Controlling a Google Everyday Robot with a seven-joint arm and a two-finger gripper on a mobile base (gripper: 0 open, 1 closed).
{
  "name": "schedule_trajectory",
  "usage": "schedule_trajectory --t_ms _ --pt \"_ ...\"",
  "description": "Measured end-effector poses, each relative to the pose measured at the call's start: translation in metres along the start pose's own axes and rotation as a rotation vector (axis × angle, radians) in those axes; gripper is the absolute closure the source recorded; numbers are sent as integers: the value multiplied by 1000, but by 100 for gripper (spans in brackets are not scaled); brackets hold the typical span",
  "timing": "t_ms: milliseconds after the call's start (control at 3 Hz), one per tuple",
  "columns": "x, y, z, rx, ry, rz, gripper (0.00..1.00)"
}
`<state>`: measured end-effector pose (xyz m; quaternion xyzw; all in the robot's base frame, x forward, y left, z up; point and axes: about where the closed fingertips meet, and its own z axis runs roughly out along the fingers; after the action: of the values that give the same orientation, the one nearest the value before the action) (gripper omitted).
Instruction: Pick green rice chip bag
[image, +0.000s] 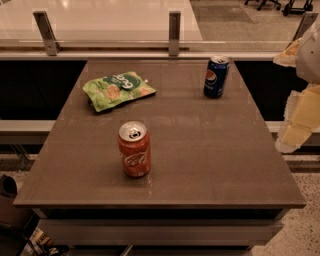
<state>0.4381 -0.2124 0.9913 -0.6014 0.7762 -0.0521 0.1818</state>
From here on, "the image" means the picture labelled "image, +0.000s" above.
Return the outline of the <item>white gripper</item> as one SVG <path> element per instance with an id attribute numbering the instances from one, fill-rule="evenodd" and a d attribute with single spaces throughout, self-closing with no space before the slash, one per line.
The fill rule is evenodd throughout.
<path id="1" fill-rule="evenodd" d="M 309 82 L 302 92 L 290 93 L 275 142 L 279 152 L 292 153 L 320 127 L 320 16 L 302 38 L 277 54 L 273 63 L 296 67 L 297 76 Z"/>

